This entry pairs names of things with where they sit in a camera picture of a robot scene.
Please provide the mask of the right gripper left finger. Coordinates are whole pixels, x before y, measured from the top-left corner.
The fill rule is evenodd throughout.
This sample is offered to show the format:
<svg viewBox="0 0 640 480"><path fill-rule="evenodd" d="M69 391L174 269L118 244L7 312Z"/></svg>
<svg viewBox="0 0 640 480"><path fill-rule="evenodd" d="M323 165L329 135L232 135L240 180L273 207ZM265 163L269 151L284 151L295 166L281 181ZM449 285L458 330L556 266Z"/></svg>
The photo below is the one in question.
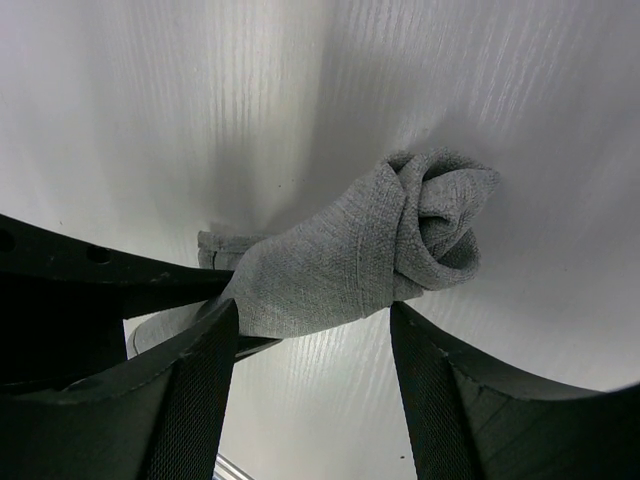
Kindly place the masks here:
<svg viewBox="0 0 640 480"><path fill-rule="evenodd" d="M1 399L4 479L209 479L238 343L232 301L131 360Z"/></svg>

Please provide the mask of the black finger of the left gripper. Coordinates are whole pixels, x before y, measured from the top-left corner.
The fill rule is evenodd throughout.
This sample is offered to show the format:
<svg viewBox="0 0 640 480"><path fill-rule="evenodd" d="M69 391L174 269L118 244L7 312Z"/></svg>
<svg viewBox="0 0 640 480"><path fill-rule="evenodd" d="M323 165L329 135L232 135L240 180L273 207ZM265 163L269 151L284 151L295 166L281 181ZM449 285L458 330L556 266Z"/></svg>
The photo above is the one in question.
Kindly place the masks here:
<svg viewBox="0 0 640 480"><path fill-rule="evenodd" d="M125 360L123 323L208 300L228 271L184 267L1 218L1 382L70 385L109 369L155 377Z"/></svg>

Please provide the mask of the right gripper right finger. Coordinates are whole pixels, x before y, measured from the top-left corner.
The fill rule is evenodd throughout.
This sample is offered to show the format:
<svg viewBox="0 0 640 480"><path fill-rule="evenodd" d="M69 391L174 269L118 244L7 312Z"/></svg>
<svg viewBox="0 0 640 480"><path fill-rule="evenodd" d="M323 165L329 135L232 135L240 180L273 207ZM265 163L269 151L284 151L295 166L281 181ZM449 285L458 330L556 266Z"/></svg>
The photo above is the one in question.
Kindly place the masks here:
<svg viewBox="0 0 640 480"><path fill-rule="evenodd" d="M394 363L420 479L636 479L639 387L540 377L390 308Z"/></svg>

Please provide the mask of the grey cloth napkin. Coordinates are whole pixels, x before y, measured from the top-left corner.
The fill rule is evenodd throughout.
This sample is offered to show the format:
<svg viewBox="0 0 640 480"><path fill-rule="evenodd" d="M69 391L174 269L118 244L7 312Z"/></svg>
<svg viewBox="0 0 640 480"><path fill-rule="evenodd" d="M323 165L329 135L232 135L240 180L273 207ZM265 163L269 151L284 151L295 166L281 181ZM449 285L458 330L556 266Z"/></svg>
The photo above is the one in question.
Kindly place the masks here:
<svg viewBox="0 0 640 480"><path fill-rule="evenodd" d="M480 264L472 223L499 181L494 169L445 149L400 152L282 233L202 231L200 266L230 271L230 282L203 304L144 321L127 353L182 333L226 300L237 305L241 335L287 339L464 284Z"/></svg>

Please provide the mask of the aluminium mounting rail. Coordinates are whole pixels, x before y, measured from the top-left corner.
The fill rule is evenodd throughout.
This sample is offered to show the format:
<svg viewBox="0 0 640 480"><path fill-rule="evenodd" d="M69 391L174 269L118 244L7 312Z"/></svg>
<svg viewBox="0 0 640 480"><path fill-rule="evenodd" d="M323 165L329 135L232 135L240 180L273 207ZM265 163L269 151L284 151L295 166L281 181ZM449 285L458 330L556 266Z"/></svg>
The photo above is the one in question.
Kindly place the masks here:
<svg viewBox="0 0 640 480"><path fill-rule="evenodd" d="M242 468L218 453L215 461L213 480L253 480Z"/></svg>

